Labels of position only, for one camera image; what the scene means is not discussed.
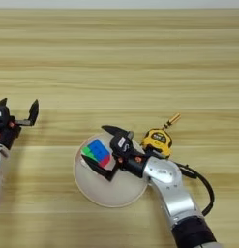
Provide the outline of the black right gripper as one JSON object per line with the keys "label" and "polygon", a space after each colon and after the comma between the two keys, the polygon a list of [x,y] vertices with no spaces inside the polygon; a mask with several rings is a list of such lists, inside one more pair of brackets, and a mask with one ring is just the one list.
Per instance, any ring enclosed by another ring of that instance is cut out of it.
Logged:
{"label": "black right gripper", "polygon": [[[114,136],[121,135],[130,140],[134,137],[133,131],[127,131],[116,126],[103,125],[102,128]],[[138,178],[142,178],[149,156],[136,151],[128,156],[119,156],[114,162],[114,167],[112,170],[102,168],[97,161],[86,155],[82,155],[82,158],[94,172],[103,176],[107,181],[111,181],[119,169],[121,171],[127,171]]]}

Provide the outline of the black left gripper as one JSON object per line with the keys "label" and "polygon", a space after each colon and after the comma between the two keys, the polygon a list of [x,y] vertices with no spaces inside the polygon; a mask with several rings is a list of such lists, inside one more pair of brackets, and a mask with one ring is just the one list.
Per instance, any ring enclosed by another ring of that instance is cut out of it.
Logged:
{"label": "black left gripper", "polygon": [[[7,98],[0,100],[0,107],[7,104]],[[29,117],[23,120],[10,121],[7,125],[0,125],[0,144],[11,149],[15,139],[19,136],[20,126],[34,126],[39,114],[39,101],[35,100],[29,110]]]}

